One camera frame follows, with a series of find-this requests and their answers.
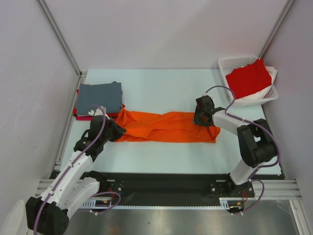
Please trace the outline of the orange t-shirt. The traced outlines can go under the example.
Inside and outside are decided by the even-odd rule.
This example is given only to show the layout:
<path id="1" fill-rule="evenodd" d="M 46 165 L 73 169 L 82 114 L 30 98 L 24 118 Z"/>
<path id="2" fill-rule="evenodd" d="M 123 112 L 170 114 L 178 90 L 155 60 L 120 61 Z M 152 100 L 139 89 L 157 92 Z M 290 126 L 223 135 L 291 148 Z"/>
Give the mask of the orange t-shirt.
<path id="1" fill-rule="evenodd" d="M 215 143 L 219 127 L 193 123 L 191 112 L 153 114 L 122 109 L 115 122 L 126 129 L 118 142 Z"/>

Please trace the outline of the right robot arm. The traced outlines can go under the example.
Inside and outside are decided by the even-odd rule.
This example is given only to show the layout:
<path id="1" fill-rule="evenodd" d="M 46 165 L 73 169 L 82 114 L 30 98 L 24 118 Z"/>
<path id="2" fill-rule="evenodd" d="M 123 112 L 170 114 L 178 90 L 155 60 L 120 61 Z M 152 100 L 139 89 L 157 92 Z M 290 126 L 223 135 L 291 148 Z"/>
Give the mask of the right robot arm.
<path id="1" fill-rule="evenodd" d="M 251 121 L 231 114 L 225 108 L 216 108 L 208 95 L 196 99 L 193 123 L 220 127 L 238 138 L 241 160 L 222 183 L 222 194 L 238 196 L 265 163 L 278 157 L 277 142 L 265 119 Z"/>

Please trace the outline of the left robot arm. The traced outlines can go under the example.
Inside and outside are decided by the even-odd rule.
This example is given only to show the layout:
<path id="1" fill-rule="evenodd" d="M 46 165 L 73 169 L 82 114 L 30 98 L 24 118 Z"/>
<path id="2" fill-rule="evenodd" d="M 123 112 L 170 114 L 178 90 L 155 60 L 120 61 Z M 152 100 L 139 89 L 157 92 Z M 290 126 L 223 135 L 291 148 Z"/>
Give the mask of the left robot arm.
<path id="1" fill-rule="evenodd" d="M 108 142 L 115 142 L 126 133 L 107 115 L 97 115 L 76 142 L 67 166 L 39 197 L 30 197 L 25 204 L 27 226 L 34 234 L 62 235 L 69 221 L 89 198 L 101 195 L 119 196 L 104 173 L 87 170 Z"/>

